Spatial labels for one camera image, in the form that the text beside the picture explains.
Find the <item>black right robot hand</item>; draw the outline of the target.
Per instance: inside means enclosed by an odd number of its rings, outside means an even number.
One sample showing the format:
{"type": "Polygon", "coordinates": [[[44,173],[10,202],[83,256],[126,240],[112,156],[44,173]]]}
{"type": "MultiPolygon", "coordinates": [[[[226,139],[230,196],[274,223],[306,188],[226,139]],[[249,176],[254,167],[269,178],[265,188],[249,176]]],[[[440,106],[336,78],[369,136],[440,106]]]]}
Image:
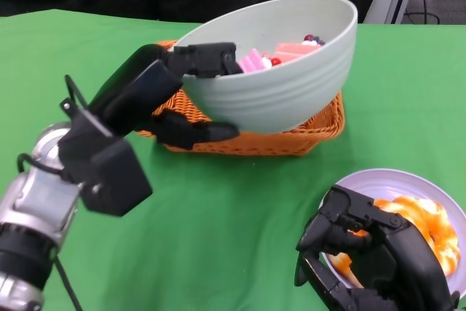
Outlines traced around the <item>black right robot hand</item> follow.
{"type": "Polygon", "coordinates": [[[329,310],[459,309],[459,293],[414,224],[343,186],[327,191],[296,250],[295,286],[309,283],[329,310]],[[321,253],[347,254],[361,286],[346,287],[321,253]]]}

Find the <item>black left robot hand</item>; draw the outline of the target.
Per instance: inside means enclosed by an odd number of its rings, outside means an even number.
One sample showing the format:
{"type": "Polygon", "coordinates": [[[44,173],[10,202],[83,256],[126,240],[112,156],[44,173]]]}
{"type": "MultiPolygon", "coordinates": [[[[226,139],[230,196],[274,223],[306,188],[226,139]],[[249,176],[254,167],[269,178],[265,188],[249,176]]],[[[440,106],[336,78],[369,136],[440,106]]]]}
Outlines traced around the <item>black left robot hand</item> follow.
{"type": "Polygon", "coordinates": [[[197,143],[227,141],[239,136],[228,122],[190,122],[169,109],[154,111],[183,86],[183,77],[200,79],[241,72],[232,42],[174,47],[158,44],[136,50],[105,82],[88,109],[117,135],[149,131],[160,143],[191,150],[197,143]]]}

